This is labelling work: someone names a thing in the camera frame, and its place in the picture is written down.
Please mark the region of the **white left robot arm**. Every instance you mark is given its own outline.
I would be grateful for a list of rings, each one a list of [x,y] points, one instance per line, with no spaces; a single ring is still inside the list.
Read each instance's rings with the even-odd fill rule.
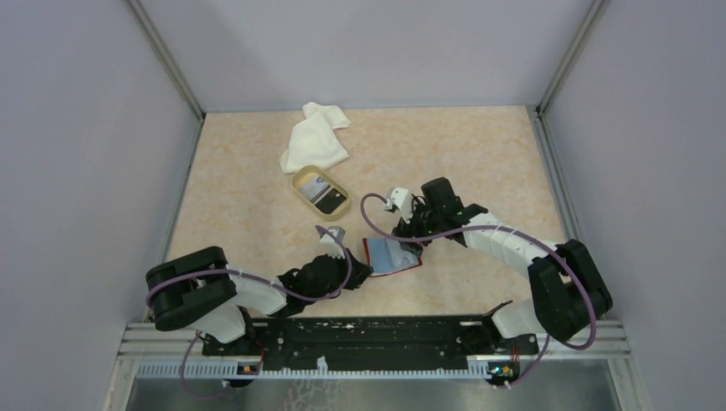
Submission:
[[[371,274],[369,265],[345,251],[319,255],[277,277],[258,277],[233,268],[222,248],[212,246],[150,269],[146,304],[158,331],[192,327],[246,354],[257,342],[249,310],[291,317],[359,288]]]

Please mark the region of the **red card holder wallet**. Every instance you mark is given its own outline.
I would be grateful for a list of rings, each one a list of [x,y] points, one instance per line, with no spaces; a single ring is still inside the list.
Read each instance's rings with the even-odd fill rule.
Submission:
[[[362,240],[371,277],[387,277],[422,266],[420,257],[402,248],[402,245],[383,237]]]

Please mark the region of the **beige oval tray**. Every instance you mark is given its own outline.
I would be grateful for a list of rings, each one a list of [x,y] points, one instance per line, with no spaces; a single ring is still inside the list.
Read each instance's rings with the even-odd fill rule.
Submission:
[[[341,193],[343,193],[347,200],[346,202],[339,207],[334,214],[332,215],[324,215],[319,210],[316,209],[314,204],[312,204],[310,201],[305,199],[301,193],[298,191],[298,188],[301,186],[302,183],[307,182],[311,176],[313,175],[319,175],[322,176],[329,184],[330,188],[336,188]],[[316,165],[306,165],[303,166],[301,169],[296,171],[291,177],[290,177],[290,185],[294,189],[295,193],[299,196],[301,201],[309,208],[311,209],[318,217],[323,219],[324,221],[332,222],[337,221],[341,219],[349,210],[351,206],[351,195],[348,192],[346,188],[342,186],[340,182],[338,182],[336,179],[334,179],[330,174],[328,174],[325,170],[322,168],[316,166]]]

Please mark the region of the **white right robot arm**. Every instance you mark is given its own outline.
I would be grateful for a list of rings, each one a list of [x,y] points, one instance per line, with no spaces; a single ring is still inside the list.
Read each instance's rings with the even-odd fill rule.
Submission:
[[[392,188],[385,196],[385,210],[400,214],[391,233],[402,238],[406,250],[421,255],[433,238],[443,237],[488,253],[529,282],[530,299],[503,303],[485,315],[482,341],[491,352],[505,352],[516,337],[526,334],[545,332],[567,342],[613,307],[582,242],[556,244],[514,229],[482,205],[464,205],[444,177],[421,190],[416,196],[405,188]]]

